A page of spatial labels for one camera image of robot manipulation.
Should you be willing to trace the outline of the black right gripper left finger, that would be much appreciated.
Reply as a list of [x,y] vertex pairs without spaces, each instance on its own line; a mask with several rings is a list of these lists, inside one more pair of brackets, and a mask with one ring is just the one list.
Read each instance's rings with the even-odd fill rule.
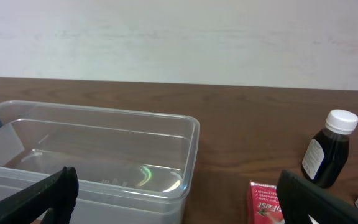
[[0,201],[0,224],[32,223],[41,214],[42,223],[69,224],[76,205],[79,182],[74,167],[64,167],[51,176]]

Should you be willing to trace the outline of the dark syrup bottle white cap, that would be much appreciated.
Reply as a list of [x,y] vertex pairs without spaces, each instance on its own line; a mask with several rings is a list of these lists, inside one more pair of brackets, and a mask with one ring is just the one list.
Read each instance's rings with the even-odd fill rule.
[[349,156],[349,138],[358,124],[350,111],[331,110],[324,128],[310,141],[301,162],[304,177],[315,185],[330,188],[341,173]]

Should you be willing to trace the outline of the red Panadol box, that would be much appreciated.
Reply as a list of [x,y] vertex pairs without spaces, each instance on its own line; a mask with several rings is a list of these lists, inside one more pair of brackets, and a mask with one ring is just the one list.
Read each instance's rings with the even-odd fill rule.
[[248,224],[285,224],[276,189],[276,185],[249,182]]

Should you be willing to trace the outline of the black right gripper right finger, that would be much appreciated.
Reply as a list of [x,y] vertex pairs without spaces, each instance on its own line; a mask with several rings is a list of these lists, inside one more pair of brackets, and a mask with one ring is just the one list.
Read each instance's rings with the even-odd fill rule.
[[277,197],[286,224],[358,224],[358,209],[290,170],[280,174]]

